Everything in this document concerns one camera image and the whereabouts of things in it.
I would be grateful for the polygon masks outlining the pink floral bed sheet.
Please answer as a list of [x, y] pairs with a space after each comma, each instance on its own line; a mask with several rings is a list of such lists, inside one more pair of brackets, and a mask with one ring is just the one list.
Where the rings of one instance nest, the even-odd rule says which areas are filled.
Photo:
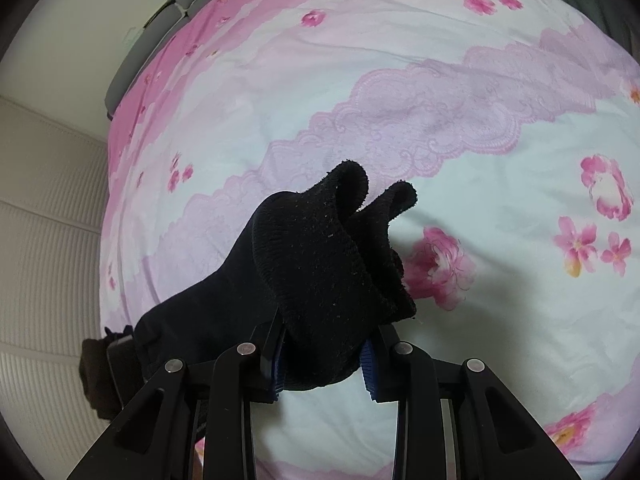
[[209, 0], [112, 119], [102, 324], [345, 159], [418, 194], [390, 226], [401, 338], [483, 360], [606, 477], [639, 428], [639, 66], [562, 0]]

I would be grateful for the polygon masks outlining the white louvered wardrobe door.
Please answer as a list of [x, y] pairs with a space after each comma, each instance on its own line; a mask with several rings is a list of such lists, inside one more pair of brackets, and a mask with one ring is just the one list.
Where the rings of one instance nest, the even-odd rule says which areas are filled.
[[104, 425], [82, 393], [99, 335], [106, 148], [1, 102], [1, 411], [23, 446], [86, 448]]

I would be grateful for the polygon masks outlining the grey padded headboard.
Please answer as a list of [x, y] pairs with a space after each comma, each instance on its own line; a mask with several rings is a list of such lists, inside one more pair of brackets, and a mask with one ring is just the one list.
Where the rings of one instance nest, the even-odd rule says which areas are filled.
[[201, 27], [196, 40], [224, 36], [242, 21], [257, 0], [166, 0], [148, 19], [132, 43], [122, 64], [108, 86], [104, 104], [106, 116], [112, 118], [120, 102], [136, 80], [181, 29]]

